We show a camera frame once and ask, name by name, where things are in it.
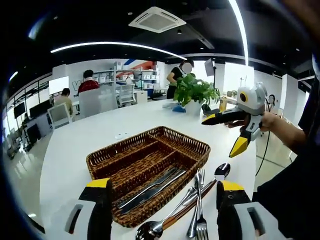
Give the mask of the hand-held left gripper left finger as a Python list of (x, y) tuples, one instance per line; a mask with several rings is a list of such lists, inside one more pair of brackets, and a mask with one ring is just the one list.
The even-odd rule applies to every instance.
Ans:
[(89, 182), (77, 199), (63, 204), (52, 216), (50, 240), (109, 240), (112, 230), (113, 189), (110, 178)]

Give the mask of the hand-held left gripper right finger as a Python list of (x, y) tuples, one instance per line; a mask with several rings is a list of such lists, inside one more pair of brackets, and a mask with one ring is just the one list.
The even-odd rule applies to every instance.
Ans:
[(216, 188), (217, 227), (220, 240), (284, 240), (278, 220), (245, 189), (222, 180)]

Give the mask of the person's right hand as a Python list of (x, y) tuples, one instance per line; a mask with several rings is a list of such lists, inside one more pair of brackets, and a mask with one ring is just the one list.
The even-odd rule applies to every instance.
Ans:
[(265, 111), (262, 115), (260, 130), (262, 132), (275, 133), (280, 129), (282, 123), (283, 121), (278, 115), (272, 112)]

